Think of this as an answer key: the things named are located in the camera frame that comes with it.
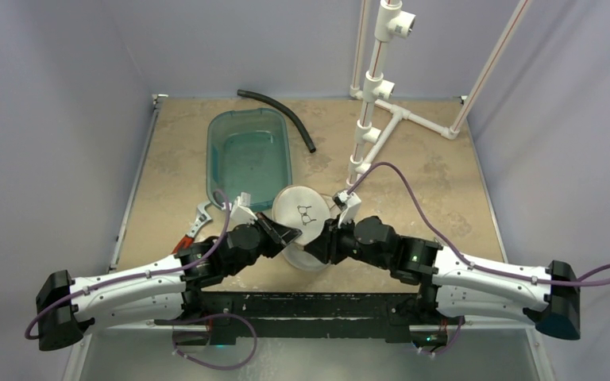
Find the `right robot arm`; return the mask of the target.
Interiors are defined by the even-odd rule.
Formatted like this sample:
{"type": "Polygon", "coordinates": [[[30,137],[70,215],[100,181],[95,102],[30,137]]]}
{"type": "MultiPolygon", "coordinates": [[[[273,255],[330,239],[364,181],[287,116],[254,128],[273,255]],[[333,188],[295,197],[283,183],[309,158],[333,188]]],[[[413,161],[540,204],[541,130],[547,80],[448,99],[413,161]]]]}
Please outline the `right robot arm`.
{"type": "Polygon", "coordinates": [[[581,337],[581,291],[572,286],[576,277],[565,262],[523,267],[457,256],[450,246],[400,235],[376,216],[344,225],[330,219],[304,250],[324,264],[353,259],[417,286],[414,302],[395,309],[426,323],[466,315],[495,317],[532,324],[548,337],[581,337]]]}

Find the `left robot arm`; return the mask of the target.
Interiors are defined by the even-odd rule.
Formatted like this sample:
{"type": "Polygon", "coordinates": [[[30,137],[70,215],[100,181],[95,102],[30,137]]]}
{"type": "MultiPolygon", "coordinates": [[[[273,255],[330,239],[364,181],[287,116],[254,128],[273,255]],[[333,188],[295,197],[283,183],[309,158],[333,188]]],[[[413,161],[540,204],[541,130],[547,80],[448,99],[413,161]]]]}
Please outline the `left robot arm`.
{"type": "Polygon", "coordinates": [[[156,262],[126,271],[72,277],[55,271],[36,296],[37,315],[25,338],[42,352],[81,341],[87,334],[140,320],[176,320],[194,325],[205,314],[201,290],[273,258],[299,238],[301,229],[259,214],[218,237],[194,242],[156,262]]]}

